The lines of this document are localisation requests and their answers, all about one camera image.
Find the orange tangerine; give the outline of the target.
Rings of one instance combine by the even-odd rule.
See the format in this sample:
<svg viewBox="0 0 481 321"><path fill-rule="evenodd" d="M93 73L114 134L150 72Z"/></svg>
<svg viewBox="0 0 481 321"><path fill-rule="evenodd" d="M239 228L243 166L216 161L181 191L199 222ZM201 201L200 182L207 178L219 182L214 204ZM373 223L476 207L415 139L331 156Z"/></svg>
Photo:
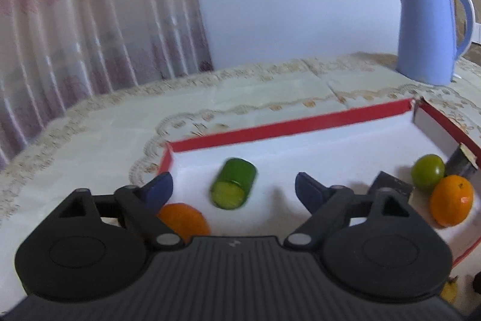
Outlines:
<svg viewBox="0 0 481 321"><path fill-rule="evenodd" d="M210 236L210 225L204 215L185 203L174 203L163 206L157 217L171 230L180 236L185 244L189 244L195 236Z"/></svg>
<svg viewBox="0 0 481 321"><path fill-rule="evenodd" d="M443 178L430 195L429 210L441 227L454 227L464 222L474 203L474 188L459 175Z"/></svg>

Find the dark sugarcane piece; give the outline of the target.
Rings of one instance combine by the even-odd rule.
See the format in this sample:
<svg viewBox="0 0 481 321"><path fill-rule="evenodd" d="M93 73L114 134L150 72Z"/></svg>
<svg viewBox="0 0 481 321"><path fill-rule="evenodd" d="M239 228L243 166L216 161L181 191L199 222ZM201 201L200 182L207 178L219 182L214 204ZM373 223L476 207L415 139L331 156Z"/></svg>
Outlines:
<svg viewBox="0 0 481 321"><path fill-rule="evenodd" d="M479 170L477 157L466 144L459 144L445 164L445 176L457 175L470 180Z"/></svg>
<svg viewBox="0 0 481 321"><path fill-rule="evenodd" d="M405 181L381 171L368 189L367 197L372 201L387 202L392 199L408 204L412 199L414 186Z"/></svg>

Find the green cucumber piece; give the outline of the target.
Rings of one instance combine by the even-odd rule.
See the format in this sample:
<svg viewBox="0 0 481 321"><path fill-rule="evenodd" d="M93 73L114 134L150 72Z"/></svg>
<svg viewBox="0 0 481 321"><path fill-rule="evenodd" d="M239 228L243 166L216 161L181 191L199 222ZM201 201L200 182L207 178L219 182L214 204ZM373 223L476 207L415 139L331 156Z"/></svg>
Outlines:
<svg viewBox="0 0 481 321"><path fill-rule="evenodd" d="M211 201L225 210L240 208L249 198L257 174L257 168L249 161L229 158L210 188Z"/></svg>

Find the cream embroidered tablecloth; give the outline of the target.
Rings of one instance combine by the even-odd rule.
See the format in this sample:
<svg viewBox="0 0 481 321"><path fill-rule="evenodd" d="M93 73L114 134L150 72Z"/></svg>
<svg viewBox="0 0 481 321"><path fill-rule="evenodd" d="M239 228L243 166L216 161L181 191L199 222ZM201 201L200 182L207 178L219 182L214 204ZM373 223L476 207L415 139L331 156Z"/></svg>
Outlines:
<svg viewBox="0 0 481 321"><path fill-rule="evenodd" d="M1 173L1 309L24 297L14 255L22 240L79 187L101 194L157 170L169 136L209 133L426 96L470 136L480 134L480 65L457 63L447 88L395 71L392 54L252 64L152 82L86 99L40 134Z"/></svg>

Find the red white shallow box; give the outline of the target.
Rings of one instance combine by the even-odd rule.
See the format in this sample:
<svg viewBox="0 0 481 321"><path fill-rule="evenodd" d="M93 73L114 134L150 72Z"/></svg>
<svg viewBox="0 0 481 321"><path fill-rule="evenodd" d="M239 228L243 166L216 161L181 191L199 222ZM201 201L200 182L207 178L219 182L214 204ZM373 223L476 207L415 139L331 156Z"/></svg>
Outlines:
<svg viewBox="0 0 481 321"><path fill-rule="evenodd" d="M380 172L408 181L416 159L448 158L460 145L480 152L437 107L402 99L171 142L159 169L172 175L171 201L201 211L215 235L284 238L308 216L294 192L298 173L364 194ZM258 174L247 202L226 211L211 203L209 190L230 158L247 160Z"/></svg>

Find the small yellow fruit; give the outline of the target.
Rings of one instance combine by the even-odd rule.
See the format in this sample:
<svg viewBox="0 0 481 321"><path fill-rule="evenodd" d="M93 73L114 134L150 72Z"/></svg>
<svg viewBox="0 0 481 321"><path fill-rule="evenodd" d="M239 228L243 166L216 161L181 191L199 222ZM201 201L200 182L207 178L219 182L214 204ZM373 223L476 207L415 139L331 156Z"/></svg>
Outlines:
<svg viewBox="0 0 481 321"><path fill-rule="evenodd" d="M440 293L440 297L451 305L457 299L457 293L458 293L457 281L458 281L458 276L449 277Z"/></svg>

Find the blue electric kettle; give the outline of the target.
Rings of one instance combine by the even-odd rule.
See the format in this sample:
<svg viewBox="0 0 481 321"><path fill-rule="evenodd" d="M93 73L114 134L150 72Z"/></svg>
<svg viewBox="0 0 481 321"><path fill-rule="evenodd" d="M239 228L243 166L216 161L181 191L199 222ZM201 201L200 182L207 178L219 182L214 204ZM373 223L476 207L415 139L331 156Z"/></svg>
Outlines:
<svg viewBox="0 0 481 321"><path fill-rule="evenodd" d="M475 26L472 0L459 0L467 28L457 42L454 0L400 0L396 71L427 85L449 85L455 64L469 49Z"/></svg>

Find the pink patterned curtain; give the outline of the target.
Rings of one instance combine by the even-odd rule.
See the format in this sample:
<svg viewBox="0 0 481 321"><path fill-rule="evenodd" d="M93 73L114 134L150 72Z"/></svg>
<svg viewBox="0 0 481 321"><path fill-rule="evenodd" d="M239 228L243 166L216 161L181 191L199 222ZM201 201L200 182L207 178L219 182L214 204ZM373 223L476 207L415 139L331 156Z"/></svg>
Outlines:
<svg viewBox="0 0 481 321"><path fill-rule="evenodd" d="M198 0L1 0L1 164L83 99L212 68Z"/></svg>

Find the white wall switch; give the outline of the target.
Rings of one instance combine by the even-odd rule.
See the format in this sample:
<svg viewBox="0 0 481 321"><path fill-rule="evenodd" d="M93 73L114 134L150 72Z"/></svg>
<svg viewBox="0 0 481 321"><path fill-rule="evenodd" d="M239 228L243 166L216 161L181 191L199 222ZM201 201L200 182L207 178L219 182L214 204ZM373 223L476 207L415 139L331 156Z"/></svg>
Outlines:
<svg viewBox="0 0 481 321"><path fill-rule="evenodd" d="M481 45L481 24L480 23L474 23L471 41L475 44Z"/></svg>

